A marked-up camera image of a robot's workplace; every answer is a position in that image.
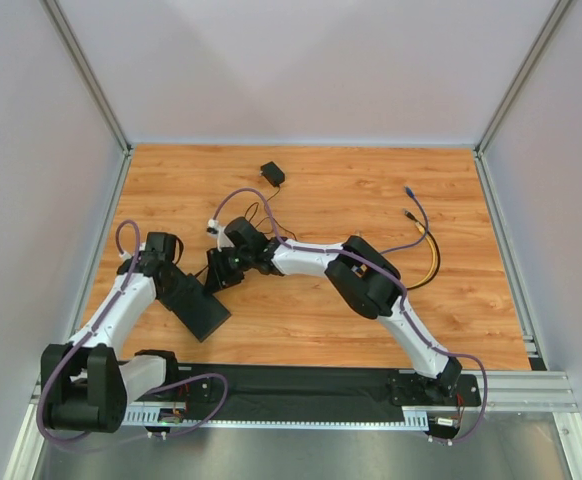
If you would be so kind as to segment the black network switch box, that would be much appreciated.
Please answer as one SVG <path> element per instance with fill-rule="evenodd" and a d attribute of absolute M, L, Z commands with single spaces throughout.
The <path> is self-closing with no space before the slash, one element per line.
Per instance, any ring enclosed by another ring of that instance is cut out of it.
<path fill-rule="evenodd" d="M 231 316 L 230 311 L 193 275 L 178 281 L 175 291 L 165 297 L 165 305 L 175 314 L 195 339 L 207 340 Z"/>

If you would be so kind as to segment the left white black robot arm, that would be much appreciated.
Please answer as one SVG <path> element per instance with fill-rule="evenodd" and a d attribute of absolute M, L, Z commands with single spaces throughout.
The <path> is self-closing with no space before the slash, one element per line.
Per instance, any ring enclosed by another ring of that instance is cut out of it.
<path fill-rule="evenodd" d="M 121 365 L 117 355 L 140 316 L 168 290 L 184 244 L 174 234 L 150 232 L 125 256 L 121 271 L 96 313 L 64 344 L 48 345 L 40 358 L 41 395 L 36 423 L 53 430 L 112 433 L 127 406 L 165 384 L 174 355 L 141 353 Z"/>

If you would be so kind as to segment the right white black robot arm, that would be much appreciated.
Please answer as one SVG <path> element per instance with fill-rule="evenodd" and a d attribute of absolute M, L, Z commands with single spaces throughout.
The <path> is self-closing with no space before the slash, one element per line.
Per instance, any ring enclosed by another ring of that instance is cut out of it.
<path fill-rule="evenodd" d="M 207 233 L 217 246 L 207 251 L 205 289 L 216 293 L 242 282 L 245 273 L 311 276 L 330 281 L 359 316 L 384 326 L 407 353 L 425 391 L 451 396 L 462 366 L 435 339 L 407 298 L 399 271 L 359 236 L 344 243 L 311 244 L 267 237 L 246 218 L 223 226 L 212 218 Z"/>

